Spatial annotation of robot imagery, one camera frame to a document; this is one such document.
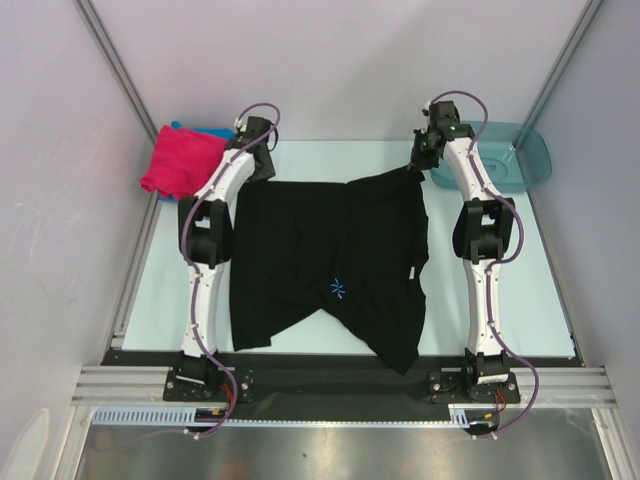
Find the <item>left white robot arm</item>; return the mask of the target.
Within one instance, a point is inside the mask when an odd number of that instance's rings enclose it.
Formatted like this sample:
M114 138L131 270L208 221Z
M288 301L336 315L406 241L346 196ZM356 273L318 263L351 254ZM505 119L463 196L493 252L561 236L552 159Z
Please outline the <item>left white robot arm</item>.
M220 281L234 247L230 203L248 182L275 175L269 139L277 124L263 117L237 120L222 161L203 187L178 202L179 251L188 272L189 312L173 368L197 398L214 397L224 373L211 361L217 351L215 313Z

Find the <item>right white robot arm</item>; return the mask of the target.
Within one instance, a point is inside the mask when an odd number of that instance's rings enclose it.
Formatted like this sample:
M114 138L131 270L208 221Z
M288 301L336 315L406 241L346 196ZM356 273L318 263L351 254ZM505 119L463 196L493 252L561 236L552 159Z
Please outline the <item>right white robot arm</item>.
M501 334L499 285L514 226L521 220L512 199L493 185L477 148L474 128L460 119L452 101L427 104L426 125L414 131L409 167L448 165L463 199L452 233L454 254L463 262L470 326L461 374L463 393L484 401L508 382L508 350Z

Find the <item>black t shirt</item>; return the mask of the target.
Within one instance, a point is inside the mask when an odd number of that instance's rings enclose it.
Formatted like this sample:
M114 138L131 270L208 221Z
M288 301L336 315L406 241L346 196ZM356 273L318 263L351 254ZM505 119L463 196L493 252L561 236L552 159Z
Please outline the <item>black t shirt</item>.
M234 349L267 347L324 311L405 374L426 316L423 181L400 167L347 183L244 185L230 270Z

